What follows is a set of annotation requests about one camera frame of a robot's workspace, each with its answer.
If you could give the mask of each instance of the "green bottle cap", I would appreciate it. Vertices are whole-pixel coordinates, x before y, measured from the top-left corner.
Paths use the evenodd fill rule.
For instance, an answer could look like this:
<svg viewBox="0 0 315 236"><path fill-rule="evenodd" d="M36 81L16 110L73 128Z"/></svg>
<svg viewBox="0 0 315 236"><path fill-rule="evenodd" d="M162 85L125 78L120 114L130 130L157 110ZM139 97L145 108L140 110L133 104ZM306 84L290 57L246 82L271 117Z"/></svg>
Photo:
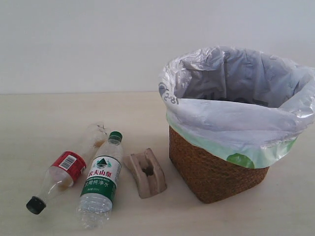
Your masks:
<svg viewBox="0 0 315 236"><path fill-rule="evenodd" d="M115 140L118 140L119 142L121 142L123 139L123 135L118 131L113 131L110 133L109 138L115 139Z"/></svg>

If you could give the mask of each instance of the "empty plastic bottle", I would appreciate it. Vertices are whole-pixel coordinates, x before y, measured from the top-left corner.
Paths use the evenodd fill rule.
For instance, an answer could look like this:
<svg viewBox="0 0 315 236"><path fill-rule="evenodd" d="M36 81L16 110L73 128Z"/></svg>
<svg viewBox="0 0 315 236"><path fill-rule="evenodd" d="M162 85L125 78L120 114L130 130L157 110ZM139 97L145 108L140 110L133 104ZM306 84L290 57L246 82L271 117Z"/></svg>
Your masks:
<svg viewBox="0 0 315 236"><path fill-rule="evenodd" d="M40 192L29 200L27 209L40 214L51 199L71 187L106 142L107 133L101 122L89 125L82 137L47 169Z"/></svg>
<svg viewBox="0 0 315 236"><path fill-rule="evenodd" d="M84 228L103 226L109 219L123 158L123 136L114 131L95 155L77 209Z"/></svg>

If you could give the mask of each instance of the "red bottle label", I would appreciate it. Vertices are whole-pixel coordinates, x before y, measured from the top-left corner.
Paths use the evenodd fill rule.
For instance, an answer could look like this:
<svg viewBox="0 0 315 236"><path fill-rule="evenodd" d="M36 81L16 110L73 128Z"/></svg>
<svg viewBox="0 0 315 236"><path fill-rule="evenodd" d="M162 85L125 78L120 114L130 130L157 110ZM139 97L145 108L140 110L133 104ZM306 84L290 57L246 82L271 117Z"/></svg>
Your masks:
<svg viewBox="0 0 315 236"><path fill-rule="evenodd" d="M51 166L65 170L71 176L73 182L78 179L87 167L82 157L71 151L65 151Z"/></svg>

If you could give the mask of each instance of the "white wall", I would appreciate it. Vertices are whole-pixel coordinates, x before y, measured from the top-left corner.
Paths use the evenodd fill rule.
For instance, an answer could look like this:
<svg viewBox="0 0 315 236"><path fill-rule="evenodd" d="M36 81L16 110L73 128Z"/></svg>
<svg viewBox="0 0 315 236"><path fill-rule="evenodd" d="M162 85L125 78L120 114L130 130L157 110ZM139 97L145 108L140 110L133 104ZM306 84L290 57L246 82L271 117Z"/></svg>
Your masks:
<svg viewBox="0 0 315 236"><path fill-rule="evenodd" d="M0 93L157 90L172 58L240 46L315 66L314 0L1 0Z"/></svg>

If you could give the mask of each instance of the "trash bin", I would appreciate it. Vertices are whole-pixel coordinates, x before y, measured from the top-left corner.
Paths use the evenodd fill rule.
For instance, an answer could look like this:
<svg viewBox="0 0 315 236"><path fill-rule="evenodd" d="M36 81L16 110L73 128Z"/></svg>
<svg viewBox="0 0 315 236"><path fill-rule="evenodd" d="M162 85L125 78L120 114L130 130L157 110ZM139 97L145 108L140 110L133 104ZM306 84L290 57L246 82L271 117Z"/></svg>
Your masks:
<svg viewBox="0 0 315 236"><path fill-rule="evenodd" d="M204 203L263 181L314 121L315 70L232 47L170 61L159 93L170 126L170 159Z"/></svg>

